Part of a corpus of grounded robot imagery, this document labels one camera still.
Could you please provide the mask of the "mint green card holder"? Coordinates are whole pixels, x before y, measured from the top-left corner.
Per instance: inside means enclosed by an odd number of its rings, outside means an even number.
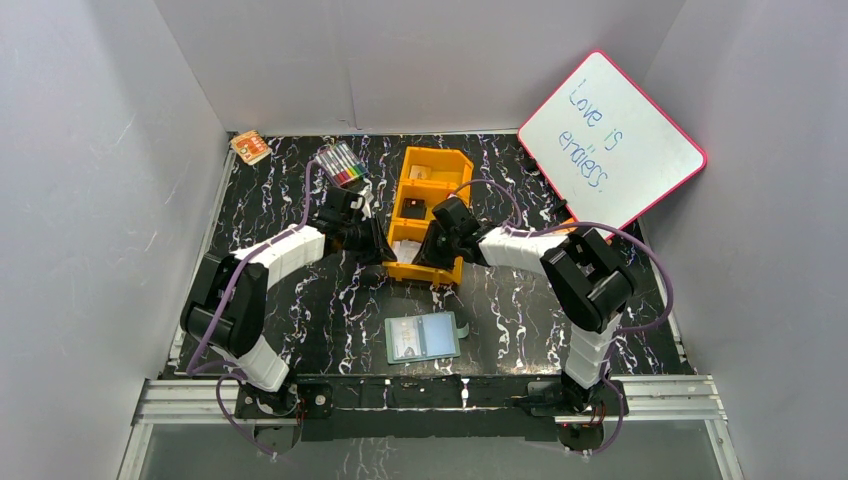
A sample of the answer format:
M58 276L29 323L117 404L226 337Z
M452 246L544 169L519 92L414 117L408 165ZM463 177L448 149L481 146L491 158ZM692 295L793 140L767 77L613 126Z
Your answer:
M389 322L397 318L415 318L420 321L424 354L418 358L395 360L392 352ZM435 312L384 320L387 361L390 365L456 358L461 354L460 341L469 334L467 323L459 326L453 312Z

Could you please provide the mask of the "orange three-compartment bin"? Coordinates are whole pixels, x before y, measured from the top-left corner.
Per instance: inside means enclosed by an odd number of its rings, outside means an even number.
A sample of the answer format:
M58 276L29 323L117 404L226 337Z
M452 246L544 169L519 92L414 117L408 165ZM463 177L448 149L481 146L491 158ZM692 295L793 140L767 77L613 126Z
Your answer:
M433 169L432 180L410 180L412 165L426 165ZM388 242L404 239L420 242L425 237L429 223L434 219L433 209L446 200L461 184L472 179L473 163L464 153L455 149L408 147L400 172L400 180L390 216ZM406 198L423 199L427 206L425 220L404 219L399 216ZM386 262L389 276L397 281L427 282L436 286L459 285L462 282L463 260L457 258L453 269L436 269L414 264Z

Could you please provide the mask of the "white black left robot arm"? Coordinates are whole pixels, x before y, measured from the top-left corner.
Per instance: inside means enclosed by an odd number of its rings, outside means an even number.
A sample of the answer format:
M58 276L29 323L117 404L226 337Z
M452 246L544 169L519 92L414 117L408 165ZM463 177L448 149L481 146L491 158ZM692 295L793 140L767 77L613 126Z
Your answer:
M211 347L241 378L261 389L260 403L275 416L294 411L297 387L263 335L268 290L288 275L338 252L361 265L395 260L382 225L371 211L373 197L330 187L324 201L298 224L276 236L229 253L206 253L180 315L180 327Z

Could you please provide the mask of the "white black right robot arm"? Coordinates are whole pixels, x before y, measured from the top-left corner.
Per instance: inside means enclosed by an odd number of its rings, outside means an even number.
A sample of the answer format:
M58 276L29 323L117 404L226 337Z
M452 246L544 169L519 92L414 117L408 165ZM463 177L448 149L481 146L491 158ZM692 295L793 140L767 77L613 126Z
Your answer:
M449 270L461 258L547 278L572 324L564 403L577 414L590 413L603 399L604 358L637 287L624 262L592 227L571 227L565 234L518 230L477 219L456 197L437 204L433 215L416 264Z

